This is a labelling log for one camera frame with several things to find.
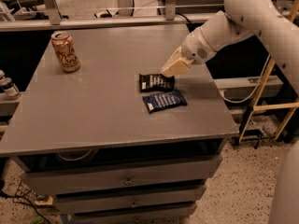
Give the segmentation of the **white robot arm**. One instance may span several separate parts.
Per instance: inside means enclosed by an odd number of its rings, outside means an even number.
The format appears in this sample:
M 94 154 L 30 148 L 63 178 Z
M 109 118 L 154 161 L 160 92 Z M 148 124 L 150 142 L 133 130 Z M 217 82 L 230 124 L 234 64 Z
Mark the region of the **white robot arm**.
M 206 63 L 222 48 L 256 35 L 295 91 L 299 91 L 299 27 L 271 0 L 224 0 L 224 10 L 188 34 L 162 68 L 166 77 Z M 281 165 L 269 224 L 299 224 L 299 142 Z

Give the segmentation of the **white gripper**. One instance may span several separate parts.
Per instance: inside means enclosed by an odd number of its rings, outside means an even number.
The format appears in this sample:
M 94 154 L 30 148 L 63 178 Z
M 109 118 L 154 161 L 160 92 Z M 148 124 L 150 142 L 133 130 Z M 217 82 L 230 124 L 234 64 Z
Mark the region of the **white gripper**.
M 198 27 L 189 33 L 184 39 L 182 46 L 178 47 L 161 69 L 165 77 L 172 77 L 188 72 L 193 62 L 206 63 L 216 55 L 206 41 L 202 28 Z

